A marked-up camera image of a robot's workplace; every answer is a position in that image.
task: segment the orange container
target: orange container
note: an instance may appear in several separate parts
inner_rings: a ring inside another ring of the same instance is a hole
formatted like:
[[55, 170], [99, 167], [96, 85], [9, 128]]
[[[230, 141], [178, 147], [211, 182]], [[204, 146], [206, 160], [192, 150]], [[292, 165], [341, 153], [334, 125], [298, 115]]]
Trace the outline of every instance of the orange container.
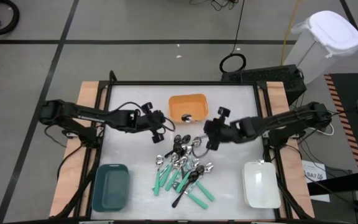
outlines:
[[172, 96], [169, 98], [169, 113], [176, 123], [184, 123], [182, 117], [187, 114], [194, 121], [202, 121], [208, 116], [206, 97], [204, 94]]

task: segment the white lid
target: white lid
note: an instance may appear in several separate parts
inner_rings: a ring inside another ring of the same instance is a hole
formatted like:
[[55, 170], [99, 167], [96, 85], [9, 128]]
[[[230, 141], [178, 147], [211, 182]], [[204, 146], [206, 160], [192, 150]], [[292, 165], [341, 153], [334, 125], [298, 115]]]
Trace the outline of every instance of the white lid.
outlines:
[[321, 11], [308, 19], [308, 27], [316, 40], [331, 53], [358, 49], [358, 31], [345, 18], [331, 11]]
[[278, 208], [281, 205], [276, 171], [270, 162], [247, 162], [242, 170], [244, 200], [253, 208]]

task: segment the white trash can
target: white trash can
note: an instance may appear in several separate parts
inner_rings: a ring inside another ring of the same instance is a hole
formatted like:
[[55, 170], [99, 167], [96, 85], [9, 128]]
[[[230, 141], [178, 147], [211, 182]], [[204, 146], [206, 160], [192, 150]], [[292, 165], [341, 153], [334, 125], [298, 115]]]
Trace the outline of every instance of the white trash can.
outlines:
[[324, 73], [341, 57], [358, 50], [358, 31], [335, 12], [317, 12], [295, 25], [291, 32], [301, 35], [284, 65], [295, 64], [301, 69], [305, 84]]

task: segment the teal tray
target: teal tray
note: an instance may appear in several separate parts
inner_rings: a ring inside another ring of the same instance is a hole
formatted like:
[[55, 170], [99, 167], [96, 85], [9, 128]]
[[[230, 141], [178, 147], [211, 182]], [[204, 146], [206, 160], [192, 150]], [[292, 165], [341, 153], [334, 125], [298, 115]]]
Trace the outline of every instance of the teal tray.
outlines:
[[127, 203], [128, 168], [123, 164], [101, 165], [96, 172], [92, 208], [97, 212], [120, 211]]

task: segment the gray floor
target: gray floor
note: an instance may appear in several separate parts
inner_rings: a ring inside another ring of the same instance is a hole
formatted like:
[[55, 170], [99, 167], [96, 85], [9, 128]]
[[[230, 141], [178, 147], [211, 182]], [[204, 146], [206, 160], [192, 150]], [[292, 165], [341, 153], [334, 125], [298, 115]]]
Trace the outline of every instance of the gray floor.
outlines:
[[[56, 40], [55, 44], [0, 44], [0, 204], [21, 151], [35, 106], [50, 70], [74, 0], [15, 0], [21, 9], [16, 30], [2, 40]], [[358, 25], [358, 0], [347, 0]], [[295, 0], [247, 0], [239, 32], [242, 40], [282, 40]], [[208, 40], [233, 39], [241, 5], [215, 11], [208, 3], [190, 6], [185, 0], [79, 0], [68, 40]], [[314, 12], [331, 10], [346, 16], [339, 0], [303, 0], [295, 22]], [[2, 18], [11, 11], [0, 6]], [[247, 68], [280, 63], [281, 45], [238, 45]], [[119, 80], [219, 80], [219, 62], [232, 49], [224, 44], [65, 44], [47, 99], [76, 101], [85, 80], [105, 80], [113, 69]], [[230, 61], [226, 70], [239, 62]], [[329, 73], [358, 72], [358, 52], [333, 65]], [[334, 110], [323, 77], [308, 85], [303, 104], [320, 101]], [[329, 166], [357, 171], [337, 118], [332, 137], [315, 134], [308, 144]], [[56, 171], [64, 149], [37, 125], [23, 170], [4, 221], [47, 218]], [[51, 133], [60, 136], [59, 129]]]

